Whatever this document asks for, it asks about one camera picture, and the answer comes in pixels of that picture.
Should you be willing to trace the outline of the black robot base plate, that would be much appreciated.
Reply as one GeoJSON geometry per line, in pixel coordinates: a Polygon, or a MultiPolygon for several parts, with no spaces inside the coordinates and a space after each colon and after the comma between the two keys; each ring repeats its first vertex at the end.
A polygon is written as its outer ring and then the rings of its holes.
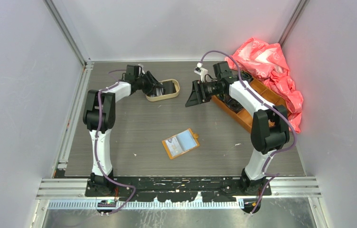
{"type": "Polygon", "coordinates": [[[131,202],[192,202],[201,196],[202,202],[231,202],[236,197],[257,197],[259,193],[270,196],[268,185],[245,191],[237,176],[120,176],[114,178],[116,185],[113,191],[105,188],[90,188],[89,179],[85,189],[87,197],[112,197],[131,202]]]}

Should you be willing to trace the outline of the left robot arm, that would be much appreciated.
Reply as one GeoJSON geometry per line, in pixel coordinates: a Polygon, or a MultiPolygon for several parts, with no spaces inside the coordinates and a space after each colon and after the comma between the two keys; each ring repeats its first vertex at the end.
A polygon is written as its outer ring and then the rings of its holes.
{"type": "Polygon", "coordinates": [[[87,93],[83,122],[91,136],[94,159],[89,186],[97,187],[104,196],[112,195],[116,189],[110,153],[116,103],[139,90],[147,96],[164,95],[167,91],[166,86],[150,71],[144,71],[142,65],[128,65],[113,85],[87,93]]]}

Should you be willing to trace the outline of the orange card holder wallet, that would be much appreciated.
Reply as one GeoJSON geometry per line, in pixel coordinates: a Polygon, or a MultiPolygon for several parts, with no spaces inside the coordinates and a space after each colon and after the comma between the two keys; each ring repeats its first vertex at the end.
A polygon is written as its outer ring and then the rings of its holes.
{"type": "Polygon", "coordinates": [[[198,134],[190,128],[161,141],[168,157],[172,160],[200,146],[198,134]]]}

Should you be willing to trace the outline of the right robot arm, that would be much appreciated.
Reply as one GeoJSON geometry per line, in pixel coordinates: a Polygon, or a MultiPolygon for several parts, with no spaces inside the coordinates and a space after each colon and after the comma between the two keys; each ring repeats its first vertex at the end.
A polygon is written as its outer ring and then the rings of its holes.
{"type": "Polygon", "coordinates": [[[266,180],[265,170],[270,156],[290,139],[287,109],[283,105],[273,105],[256,93],[240,74],[233,74],[226,61],[214,64],[213,68],[216,79],[208,82],[208,70],[202,63],[197,63],[194,72],[200,79],[192,82],[185,106],[200,105],[209,102],[213,96],[227,95],[252,116],[250,138],[254,150],[239,182],[243,193],[253,195],[266,180]]]}

